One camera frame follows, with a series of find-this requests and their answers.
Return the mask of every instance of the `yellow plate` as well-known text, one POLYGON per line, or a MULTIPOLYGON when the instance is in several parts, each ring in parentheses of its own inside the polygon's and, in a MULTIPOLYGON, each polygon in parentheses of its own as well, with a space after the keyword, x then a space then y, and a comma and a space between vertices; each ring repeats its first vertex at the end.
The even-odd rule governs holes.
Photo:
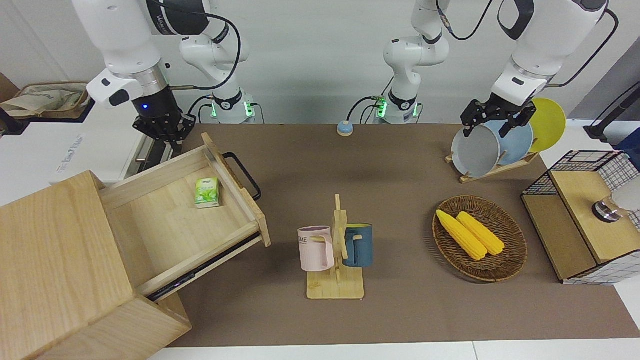
POLYGON ((533 127, 533 137, 537 140, 529 151, 540 152, 560 141, 566 127, 566 115, 562 107, 553 100, 533 99, 533 104, 538 110, 529 122, 533 127))

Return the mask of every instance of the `brown mat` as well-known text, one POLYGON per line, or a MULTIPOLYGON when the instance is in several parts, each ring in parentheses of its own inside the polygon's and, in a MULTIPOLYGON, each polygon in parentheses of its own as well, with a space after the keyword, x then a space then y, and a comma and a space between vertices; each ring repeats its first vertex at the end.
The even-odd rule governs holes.
POLYGON ((273 245, 256 245, 180 291, 193 330, 174 347, 631 338, 639 331, 613 287, 561 285, 520 200, 545 167, 459 184, 444 162, 452 125, 196 126, 235 152, 262 187, 273 245), (296 230, 330 224, 340 193, 351 222, 374 227, 363 300, 307 300, 296 230), (455 195, 496 202, 520 224, 529 259, 515 278, 472 284, 429 254, 436 206, 455 195))

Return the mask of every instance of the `light blue plate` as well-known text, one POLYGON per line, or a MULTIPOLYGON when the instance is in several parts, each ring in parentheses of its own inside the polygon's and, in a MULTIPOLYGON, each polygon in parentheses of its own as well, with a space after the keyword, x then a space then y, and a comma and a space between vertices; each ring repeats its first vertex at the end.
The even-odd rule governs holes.
POLYGON ((511 165, 517 163, 527 155, 531 145, 533 144, 533 128, 531 124, 526 126, 518 126, 507 134, 506 137, 500 137, 500 129, 506 121, 493 120, 484 125, 491 129, 500 142, 500 149, 507 153, 498 161, 498 165, 511 165))

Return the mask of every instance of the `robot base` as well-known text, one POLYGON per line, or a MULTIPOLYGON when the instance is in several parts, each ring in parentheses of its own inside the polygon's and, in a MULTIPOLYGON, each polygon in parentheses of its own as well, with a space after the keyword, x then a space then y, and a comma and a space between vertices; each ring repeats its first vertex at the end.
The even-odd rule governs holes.
POLYGON ((253 96, 244 94, 243 98, 231 110, 224 110, 215 102, 214 111, 208 117, 202 118, 203 124, 255 124, 255 112, 251 103, 253 96))
POLYGON ((417 104, 414 104, 407 111, 399 111, 392 110, 391 106, 387 108, 384 117, 380 117, 376 112, 376 118, 373 119, 371 124, 392 124, 392 125, 402 125, 402 124, 415 124, 418 121, 418 114, 415 111, 417 104))

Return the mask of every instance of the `corn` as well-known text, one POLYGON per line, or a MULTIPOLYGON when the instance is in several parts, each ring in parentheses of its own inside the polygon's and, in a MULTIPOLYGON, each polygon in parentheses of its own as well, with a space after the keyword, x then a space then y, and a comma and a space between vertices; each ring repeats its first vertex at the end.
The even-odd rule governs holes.
POLYGON ((466 227, 442 210, 436 210, 436 214, 444 229, 473 260, 484 259, 486 248, 466 227))
POLYGON ((478 240, 486 247, 487 251, 491 255, 500 254, 504 250, 504 243, 502 240, 487 229, 480 221, 474 219, 468 213, 461 211, 456 217, 458 221, 464 225, 478 240))

